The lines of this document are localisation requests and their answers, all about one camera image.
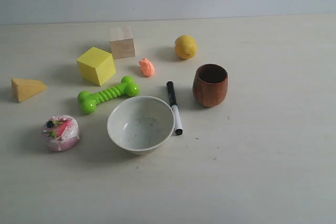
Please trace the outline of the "small orange toy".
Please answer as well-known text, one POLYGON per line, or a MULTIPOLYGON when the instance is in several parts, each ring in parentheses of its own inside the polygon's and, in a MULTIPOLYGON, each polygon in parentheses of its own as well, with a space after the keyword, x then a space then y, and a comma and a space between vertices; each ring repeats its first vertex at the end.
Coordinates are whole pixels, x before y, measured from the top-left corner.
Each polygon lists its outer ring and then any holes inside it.
POLYGON ((139 66, 144 76, 151 77, 155 74, 155 67, 147 58, 140 60, 139 66))

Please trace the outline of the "black and white marker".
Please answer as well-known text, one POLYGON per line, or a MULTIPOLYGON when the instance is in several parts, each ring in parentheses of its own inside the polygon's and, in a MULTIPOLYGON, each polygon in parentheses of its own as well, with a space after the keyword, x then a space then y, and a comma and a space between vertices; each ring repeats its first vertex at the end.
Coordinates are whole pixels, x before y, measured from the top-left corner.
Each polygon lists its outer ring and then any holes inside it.
POLYGON ((177 105, 177 100, 175 96, 175 90, 174 90, 174 83, 172 81, 168 81, 166 83, 166 88, 169 96, 169 102, 171 109, 175 116, 175 135, 182 135, 183 134, 183 127, 180 117, 180 112, 177 105))

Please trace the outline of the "white ceramic bowl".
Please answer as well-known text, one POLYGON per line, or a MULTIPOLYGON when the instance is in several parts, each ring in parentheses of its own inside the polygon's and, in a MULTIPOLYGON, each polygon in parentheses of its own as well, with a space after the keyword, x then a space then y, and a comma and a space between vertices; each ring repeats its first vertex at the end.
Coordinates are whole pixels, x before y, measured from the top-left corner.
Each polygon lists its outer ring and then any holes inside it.
POLYGON ((174 132, 175 116, 163 100, 138 96, 121 102, 108 117, 112 142, 134 155, 145 155, 162 146, 174 132))

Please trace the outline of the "brown wooden cup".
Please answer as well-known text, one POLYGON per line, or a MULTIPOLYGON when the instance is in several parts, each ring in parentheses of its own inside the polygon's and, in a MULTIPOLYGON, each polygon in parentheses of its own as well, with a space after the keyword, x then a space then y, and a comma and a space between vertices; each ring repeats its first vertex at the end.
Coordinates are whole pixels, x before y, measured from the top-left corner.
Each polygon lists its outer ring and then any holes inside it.
POLYGON ((193 81, 193 96, 195 100, 208 108, 221 104, 228 90, 227 71, 213 63, 198 67, 193 81))

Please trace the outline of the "yellow lemon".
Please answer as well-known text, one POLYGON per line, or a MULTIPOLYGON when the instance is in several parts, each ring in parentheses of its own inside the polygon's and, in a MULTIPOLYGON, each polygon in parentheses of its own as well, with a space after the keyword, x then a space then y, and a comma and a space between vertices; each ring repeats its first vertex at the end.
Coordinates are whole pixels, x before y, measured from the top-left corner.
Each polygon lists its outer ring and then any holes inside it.
POLYGON ((197 51, 198 46, 194 37, 190 35, 181 35, 175 40, 175 51, 181 59, 193 58, 197 51))

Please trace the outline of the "plain wooden cube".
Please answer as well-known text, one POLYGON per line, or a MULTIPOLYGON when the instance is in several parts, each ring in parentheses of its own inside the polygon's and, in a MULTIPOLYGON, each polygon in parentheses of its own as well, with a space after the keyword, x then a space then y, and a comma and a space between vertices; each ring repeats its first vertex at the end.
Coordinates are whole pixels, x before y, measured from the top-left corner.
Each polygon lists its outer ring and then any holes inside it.
POLYGON ((130 26, 110 28, 110 48, 114 59, 135 57, 135 47, 130 26))

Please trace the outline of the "yellow cube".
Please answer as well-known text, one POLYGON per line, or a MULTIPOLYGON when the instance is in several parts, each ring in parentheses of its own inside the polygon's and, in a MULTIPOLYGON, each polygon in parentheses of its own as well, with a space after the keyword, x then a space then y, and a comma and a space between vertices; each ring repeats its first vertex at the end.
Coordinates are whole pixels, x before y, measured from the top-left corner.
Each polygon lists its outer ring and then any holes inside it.
POLYGON ((82 77, 98 86, 106 83, 115 73, 112 53, 91 47, 77 59, 82 77))

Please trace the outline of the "green bone toy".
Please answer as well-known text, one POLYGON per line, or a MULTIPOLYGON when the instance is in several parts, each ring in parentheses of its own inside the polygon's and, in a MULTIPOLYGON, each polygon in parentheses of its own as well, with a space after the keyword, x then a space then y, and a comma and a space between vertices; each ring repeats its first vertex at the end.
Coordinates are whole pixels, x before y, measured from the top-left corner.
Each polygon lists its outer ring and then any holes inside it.
POLYGON ((97 93, 90 93, 89 91, 82 91, 78 94, 77 100, 80 104, 80 109, 84 114, 93 113, 97 105, 113 100, 123 95, 135 97, 140 93, 140 86, 135 83, 131 76, 124 76, 121 83, 102 90, 97 93))

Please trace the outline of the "pink strawberry cake squishy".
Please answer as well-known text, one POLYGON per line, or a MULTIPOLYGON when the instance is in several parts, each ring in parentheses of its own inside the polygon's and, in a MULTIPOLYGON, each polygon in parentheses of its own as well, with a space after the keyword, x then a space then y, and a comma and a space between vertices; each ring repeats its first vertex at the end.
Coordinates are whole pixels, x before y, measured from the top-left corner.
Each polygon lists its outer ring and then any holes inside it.
POLYGON ((54 152, 63 152, 75 146, 80 140, 78 122, 69 115, 51 117, 41 131, 47 147, 54 152))

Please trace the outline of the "yellow cheese wedge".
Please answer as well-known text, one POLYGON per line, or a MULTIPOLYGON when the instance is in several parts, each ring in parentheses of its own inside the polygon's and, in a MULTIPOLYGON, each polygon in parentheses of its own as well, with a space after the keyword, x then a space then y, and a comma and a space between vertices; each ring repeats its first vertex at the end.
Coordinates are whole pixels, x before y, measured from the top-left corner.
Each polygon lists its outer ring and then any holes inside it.
POLYGON ((13 95, 19 103, 48 89, 40 80, 12 78, 11 83, 13 95))

